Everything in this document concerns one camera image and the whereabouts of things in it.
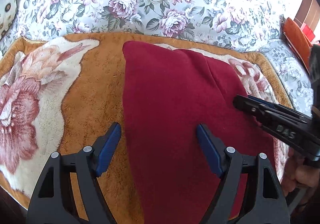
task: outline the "red cloth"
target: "red cloth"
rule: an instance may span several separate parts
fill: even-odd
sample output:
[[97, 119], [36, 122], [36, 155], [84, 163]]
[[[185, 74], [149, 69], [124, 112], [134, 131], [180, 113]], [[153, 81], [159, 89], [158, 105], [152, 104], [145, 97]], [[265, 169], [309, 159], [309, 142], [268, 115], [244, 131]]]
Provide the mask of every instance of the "red cloth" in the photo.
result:
[[[220, 180], [199, 147], [200, 123], [226, 146], [264, 152], [274, 164], [272, 137], [232, 105], [246, 92], [230, 65], [143, 42], [126, 42], [123, 53], [124, 131], [145, 224], [198, 224], [206, 212]], [[243, 175], [231, 217], [241, 207], [245, 181]]]

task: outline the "metal pin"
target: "metal pin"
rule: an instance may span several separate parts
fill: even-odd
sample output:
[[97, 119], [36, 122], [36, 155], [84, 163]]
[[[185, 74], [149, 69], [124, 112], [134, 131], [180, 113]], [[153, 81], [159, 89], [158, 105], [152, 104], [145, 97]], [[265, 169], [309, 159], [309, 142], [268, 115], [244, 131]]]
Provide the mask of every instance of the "metal pin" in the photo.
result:
[[262, 159], [266, 159], [267, 158], [267, 155], [265, 153], [260, 153], [259, 156]]
[[86, 146], [86, 147], [83, 148], [84, 152], [90, 152], [91, 150], [92, 150], [91, 146]]
[[233, 147], [227, 147], [227, 152], [233, 154], [236, 150]]
[[58, 152], [53, 152], [52, 154], [51, 154], [51, 157], [52, 158], [57, 158], [59, 156], [59, 153]]

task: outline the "patterned pillow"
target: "patterned pillow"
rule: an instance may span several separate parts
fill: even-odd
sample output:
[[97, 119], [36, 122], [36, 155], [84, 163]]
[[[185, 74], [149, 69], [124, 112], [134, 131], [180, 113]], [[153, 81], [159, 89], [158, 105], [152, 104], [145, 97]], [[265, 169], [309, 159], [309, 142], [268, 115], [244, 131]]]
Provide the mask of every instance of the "patterned pillow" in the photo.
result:
[[5, 35], [17, 11], [16, 0], [0, 0], [0, 39]]

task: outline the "bed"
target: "bed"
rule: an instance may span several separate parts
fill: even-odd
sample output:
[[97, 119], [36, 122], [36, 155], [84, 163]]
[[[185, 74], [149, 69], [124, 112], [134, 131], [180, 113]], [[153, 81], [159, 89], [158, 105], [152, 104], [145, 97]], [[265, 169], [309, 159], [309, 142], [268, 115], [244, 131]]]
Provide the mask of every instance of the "bed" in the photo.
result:
[[294, 109], [311, 115], [307, 72], [281, 40], [289, 0], [17, 0], [0, 41], [5, 55], [19, 37], [49, 41], [71, 33], [129, 32], [264, 54]]

